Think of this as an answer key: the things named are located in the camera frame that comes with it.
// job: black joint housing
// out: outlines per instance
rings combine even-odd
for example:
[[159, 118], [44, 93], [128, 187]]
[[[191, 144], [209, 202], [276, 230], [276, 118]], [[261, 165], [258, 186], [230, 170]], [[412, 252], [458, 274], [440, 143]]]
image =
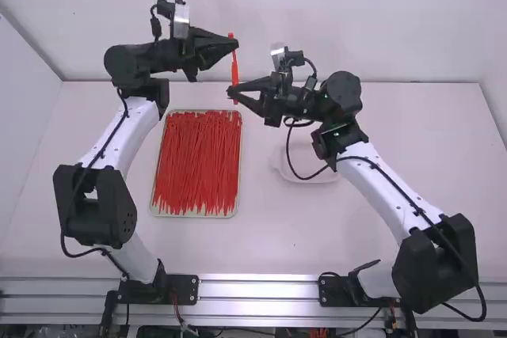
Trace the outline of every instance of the black joint housing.
[[[86, 170], [84, 181], [76, 182]], [[137, 209], [119, 170], [60, 165], [53, 174], [62, 233], [82, 245], [121, 249], [134, 234]], [[97, 190], [97, 198], [89, 195]]]
[[[440, 241], [435, 228], [452, 243], [467, 268]], [[392, 278], [403, 302], [419, 314], [472, 288], [478, 282], [478, 269], [470, 221], [457, 214], [424, 231], [414, 229], [400, 246]]]

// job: metal frame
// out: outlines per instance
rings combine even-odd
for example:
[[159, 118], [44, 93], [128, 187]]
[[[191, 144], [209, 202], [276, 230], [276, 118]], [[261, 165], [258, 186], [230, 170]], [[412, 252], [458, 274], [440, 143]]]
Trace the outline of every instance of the metal frame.
[[[370, 317], [371, 308], [323, 308], [318, 303], [317, 275], [199, 275], [195, 306], [181, 313], [195, 326], [265, 326], [353, 328]], [[118, 288], [118, 278], [0, 278], [4, 292], [0, 324], [98, 325], [107, 291]], [[481, 282], [488, 301], [484, 322], [469, 322], [438, 306], [416, 315], [421, 329], [507, 329], [507, 283]], [[480, 304], [475, 291], [452, 300], [475, 315]], [[116, 308], [115, 324], [125, 321], [125, 306]], [[131, 305], [130, 324], [178, 326], [172, 306]], [[383, 315], [370, 327], [382, 327]], [[404, 326], [397, 311], [398, 325]]]

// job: white table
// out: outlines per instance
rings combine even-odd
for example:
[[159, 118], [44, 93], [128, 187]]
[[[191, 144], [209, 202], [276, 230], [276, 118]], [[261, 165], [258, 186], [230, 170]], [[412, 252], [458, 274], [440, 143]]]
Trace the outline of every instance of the white table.
[[[226, 87], [225, 83], [171, 84], [170, 109], [233, 108], [225, 97]], [[506, 328], [507, 154], [479, 86], [365, 83], [362, 99], [360, 125], [390, 166], [448, 215], [462, 212], [471, 220], [486, 297], [497, 301], [490, 305], [490, 320], [482, 324], [471, 325], [436, 308], [419, 317], [419, 325]], [[118, 104], [108, 82], [64, 84], [2, 241], [0, 289], [25, 296], [4, 300], [0, 313], [9, 315], [0, 314], [0, 322], [28, 318], [34, 323], [77, 324], [100, 319], [101, 296], [116, 286], [118, 273], [99, 256], [69, 260], [60, 252], [51, 176], [58, 164], [74, 163], [91, 147]], [[250, 111], [239, 110], [244, 135], [236, 216], [156, 218], [150, 214], [160, 123], [128, 174], [127, 184], [138, 207], [136, 231], [168, 272], [196, 273], [204, 280], [201, 301], [184, 311], [197, 325], [358, 325], [371, 310], [321, 308], [316, 275], [346, 273], [376, 258], [393, 260], [394, 238], [344, 179], [322, 185], [283, 180], [269, 168], [269, 157], [284, 144], [286, 128], [265, 127]], [[311, 127], [295, 131], [294, 141], [310, 141], [310, 131]], [[67, 241], [71, 252], [83, 250]], [[30, 298], [34, 294], [45, 297]], [[466, 311], [479, 313], [474, 292], [461, 299], [467, 300]], [[170, 311], [134, 306], [132, 324], [173, 324]]]

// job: black mounting bracket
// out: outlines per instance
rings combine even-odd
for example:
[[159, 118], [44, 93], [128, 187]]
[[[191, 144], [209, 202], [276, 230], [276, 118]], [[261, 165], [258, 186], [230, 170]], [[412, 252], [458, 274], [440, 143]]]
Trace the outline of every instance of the black mounting bracket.
[[389, 298], [354, 299], [350, 288], [352, 280], [348, 276], [324, 276], [318, 280], [318, 302], [325, 308], [346, 307], [389, 307]]
[[324, 272], [318, 277], [318, 301], [323, 307], [389, 307], [395, 305], [392, 298], [369, 298], [360, 285], [358, 275], [363, 269], [378, 264], [373, 260], [355, 268], [347, 276]]
[[199, 290], [197, 275], [168, 275], [162, 262], [158, 261], [157, 274], [153, 283], [144, 284], [123, 277], [118, 287], [120, 304], [196, 305]]

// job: white wall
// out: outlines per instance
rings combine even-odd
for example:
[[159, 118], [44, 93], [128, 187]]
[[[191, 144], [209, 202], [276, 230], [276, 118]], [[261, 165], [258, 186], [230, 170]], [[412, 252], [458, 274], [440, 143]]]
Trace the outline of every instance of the white wall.
[[[364, 81], [480, 82], [507, 139], [505, 0], [187, 1], [193, 24], [236, 33], [242, 78], [268, 73], [269, 45], [283, 40], [321, 77], [346, 69]], [[150, 40], [153, 2], [0, 0], [69, 79], [107, 78], [108, 47]], [[226, 80], [229, 67], [223, 60], [200, 78]]]
[[0, 15], [0, 241], [60, 86], [59, 78]]

